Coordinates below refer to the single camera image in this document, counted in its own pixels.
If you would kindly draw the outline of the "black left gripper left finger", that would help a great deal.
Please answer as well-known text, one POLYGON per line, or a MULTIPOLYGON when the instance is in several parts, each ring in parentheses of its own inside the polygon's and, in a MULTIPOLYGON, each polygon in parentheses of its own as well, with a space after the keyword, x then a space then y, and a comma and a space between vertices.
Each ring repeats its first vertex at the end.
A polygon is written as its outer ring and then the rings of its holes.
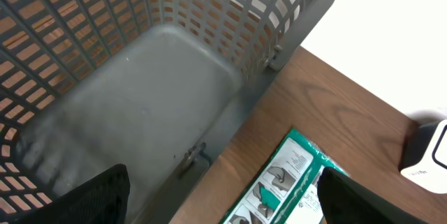
POLYGON ((130 194, 126 166, 117 164, 14 224, 124 224, 130 194))

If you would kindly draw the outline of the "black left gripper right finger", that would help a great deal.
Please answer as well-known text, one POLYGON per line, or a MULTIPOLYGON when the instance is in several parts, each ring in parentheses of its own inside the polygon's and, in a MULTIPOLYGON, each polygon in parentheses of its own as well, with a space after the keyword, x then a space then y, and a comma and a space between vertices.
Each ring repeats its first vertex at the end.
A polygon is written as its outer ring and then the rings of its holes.
POLYGON ((422 224, 333 167, 322 171, 318 199, 327 224, 422 224))

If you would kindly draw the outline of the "green white 3M package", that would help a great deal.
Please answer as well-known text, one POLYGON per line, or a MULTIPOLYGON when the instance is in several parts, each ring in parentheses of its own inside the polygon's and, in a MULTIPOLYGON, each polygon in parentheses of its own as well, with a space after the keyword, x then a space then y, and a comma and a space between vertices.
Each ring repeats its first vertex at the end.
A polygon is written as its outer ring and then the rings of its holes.
POLYGON ((316 144, 292 129, 221 222, 321 223, 317 187, 326 167, 344 172, 316 144))

